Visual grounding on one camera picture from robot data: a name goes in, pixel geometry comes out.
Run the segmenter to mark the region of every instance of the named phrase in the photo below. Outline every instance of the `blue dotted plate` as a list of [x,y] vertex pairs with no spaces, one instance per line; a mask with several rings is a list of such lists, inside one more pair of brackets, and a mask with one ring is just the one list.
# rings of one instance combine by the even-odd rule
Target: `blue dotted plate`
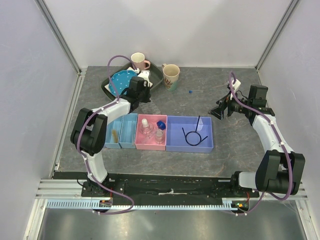
[[[116,72],[112,76],[111,78],[112,82],[114,83],[115,88],[118,91],[119,95],[122,93],[122,91],[125,88],[129,87],[131,78],[136,76],[137,74],[132,70],[122,70],[122,71]],[[116,96],[116,91],[111,84],[109,84],[109,90],[113,96]]]

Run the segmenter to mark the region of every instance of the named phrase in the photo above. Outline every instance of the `pink mug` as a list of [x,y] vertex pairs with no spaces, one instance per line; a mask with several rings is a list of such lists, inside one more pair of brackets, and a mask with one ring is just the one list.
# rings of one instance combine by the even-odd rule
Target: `pink mug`
[[134,63],[134,65],[140,70],[146,70],[150,68],[150,62],[146,60],[146,57],[141,52],[136,52],[131,55],[131,61]]

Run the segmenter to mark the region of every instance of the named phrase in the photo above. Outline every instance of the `glass bottle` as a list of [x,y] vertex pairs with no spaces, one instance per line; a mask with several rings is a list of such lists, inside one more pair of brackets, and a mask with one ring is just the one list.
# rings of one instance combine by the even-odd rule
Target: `glass bottle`
[[154,140],[157,144],[162,144],[165,140],[164,131],[161,129],[158,129],[157,131],[155,131]]
[[145,136],[148,136],[152,133],[152,131],[154,130],[154,126],[152,123],[148,123],[148,120],[147,119],[142,119],[142,125],[141,125],[141,128],[140,128],[140,132],[145,135]]

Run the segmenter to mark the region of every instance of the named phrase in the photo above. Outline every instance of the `light blue bin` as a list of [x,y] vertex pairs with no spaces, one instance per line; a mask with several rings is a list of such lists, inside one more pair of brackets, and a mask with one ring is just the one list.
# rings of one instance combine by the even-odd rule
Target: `light blue bin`
[[130,113],[123,116],[119,143],[124,149],[135,149],[135,138],[138,114]]
[[[105,148],[108,148],[108,149],[120,149],[121,148],[119,142],[120,142],[122,119],[123,119],[123,116],[118,117],[116,120],[111,122],[106,127],[106,135],[105,135],[105,142],[104,142]],[[115,143],[114,137],[112,136],[113,129],[115,129],[116,135],[118,136],[118,143]]]

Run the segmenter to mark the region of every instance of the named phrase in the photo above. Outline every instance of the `white wall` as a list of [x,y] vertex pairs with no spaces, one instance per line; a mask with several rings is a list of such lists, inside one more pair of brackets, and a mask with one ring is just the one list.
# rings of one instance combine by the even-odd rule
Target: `white wall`
[[320,1],[302,0],[260,71],[286,141],[305,156],[303,183],[320,228]]
[[23,237],[77,75],[34,0],[0,3],[0,239]]
[[257,64],[290,0],[45,2],[83,68],[134,52],[157,65],[225,67]]

